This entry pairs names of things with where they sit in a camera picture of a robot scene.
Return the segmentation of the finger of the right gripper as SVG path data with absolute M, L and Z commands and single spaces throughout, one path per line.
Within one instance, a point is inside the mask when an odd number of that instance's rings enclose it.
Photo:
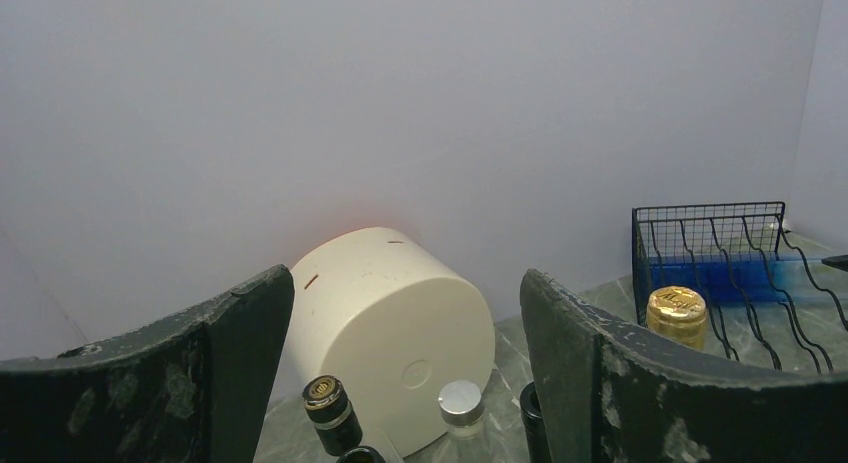
M 821 259 L 821 263 L 830 268 L 834 268 L 836 270 L 840 270 L 843 272 L 848 271 L 848 255 L 834 255 L 828 256 Z

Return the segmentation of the dark wine bottle bottom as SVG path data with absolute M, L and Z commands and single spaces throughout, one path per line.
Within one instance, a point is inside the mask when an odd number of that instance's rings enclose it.
M 346 451 L 336 463 L 386 463 L 386 460 L 376 448 L 363 445 Z

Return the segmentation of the blue glass bottle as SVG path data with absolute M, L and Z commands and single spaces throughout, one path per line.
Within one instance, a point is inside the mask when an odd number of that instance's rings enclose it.
M 797 252 L 650 257 L 637 262 L 634 292 L 641 300 L 666 286 L 698 292 L 715 306 L 777 302 L 847 306 L 847 272 Z

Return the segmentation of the dark wine bottle gold cap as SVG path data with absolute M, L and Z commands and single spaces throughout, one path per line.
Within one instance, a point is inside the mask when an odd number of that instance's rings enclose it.
M 666 286 L 654 290 L 648 297 L 647 327 L 695 350 L 704 348 L 707 317 L 704 298 L 690 288 Z

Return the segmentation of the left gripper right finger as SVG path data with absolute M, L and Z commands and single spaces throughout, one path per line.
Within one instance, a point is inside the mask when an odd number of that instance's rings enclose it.
M 531 269 L 521 315 L 555 462 L 843 462 L 847 376 L 703 353 Z

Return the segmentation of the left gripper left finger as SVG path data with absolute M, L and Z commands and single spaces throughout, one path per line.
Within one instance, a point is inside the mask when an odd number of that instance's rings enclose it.
M 1 364 L 5 462 L 250 462 L 295 296 L 276 265 L 53 358 Z

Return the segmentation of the clear round glass bottle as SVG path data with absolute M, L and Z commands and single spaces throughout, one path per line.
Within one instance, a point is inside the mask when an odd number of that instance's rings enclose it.
M 450 382 L 440 390 L 437 402 L 449 434 L 469 439 L 483 433 L 486 408 L 477 384 L 468 380 Z

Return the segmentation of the dark wine bottle black cap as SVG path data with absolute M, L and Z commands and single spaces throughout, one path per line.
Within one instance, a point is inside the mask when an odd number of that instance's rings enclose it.
M 551 463 L 544 418 L 535 384 L 528 383 L 519 397 L 521 419 L 530 463 Z

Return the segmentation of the clear bottle gold black label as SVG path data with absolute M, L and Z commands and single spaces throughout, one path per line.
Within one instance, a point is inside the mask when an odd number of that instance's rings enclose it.
M 337 377 L 315 377 L 306 384 L 301 397 L 306 415 L 330 456 L 340 457 L 363 441 L 358 416 Z

